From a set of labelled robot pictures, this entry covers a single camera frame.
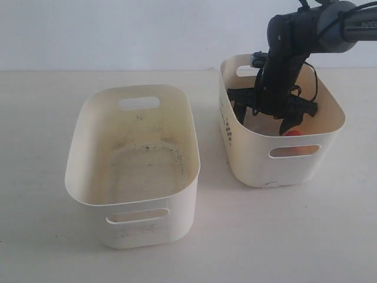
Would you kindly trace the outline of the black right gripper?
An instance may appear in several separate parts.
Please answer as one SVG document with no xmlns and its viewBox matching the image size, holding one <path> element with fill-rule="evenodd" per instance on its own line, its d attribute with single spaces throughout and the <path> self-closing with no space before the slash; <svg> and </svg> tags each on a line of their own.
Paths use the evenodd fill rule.
<svg viewBox="0 0 377 283">
<path fill-rule="evenodd" d="M 267 61 L 258 68 L 254 85 L 249 88 L 229 88 L 227 95 L 234 103 L 233 110 L 238 122 L 244 122 L 247 109 L 253 115 L 259 113 L 283 119 L 280 135 L 301 125 L 305 114 L 311 117 L 318 112 L 315 99 L 300 96 L 297 78 L 310 56 L 311 29 L 315 17 L 311 12 L 294 12 L 275 15 L 267 26 L 269 45 Z"/>
</svg>

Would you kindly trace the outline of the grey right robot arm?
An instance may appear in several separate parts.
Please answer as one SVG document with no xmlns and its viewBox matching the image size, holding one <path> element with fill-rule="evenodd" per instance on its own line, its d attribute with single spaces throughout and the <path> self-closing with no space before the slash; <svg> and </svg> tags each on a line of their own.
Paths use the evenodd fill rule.
<svg viewBox="0 0 377 283">
<path fill-rule="evenodd" d="M 297 78 L 312 54 L 340 54 L 359 41 L 376 41 L 376 2 L 306 1 L 288 14 L 277 14 L 267 25 L 268 52 L 254 52 L 250 65 L 258 73 L 252 87 L 229 88 L 226 93 L 240 124 L 246 111 L 280 120 L 279 134 L 318 112 L 316 97 L 302 98 Z"/>
</svg>

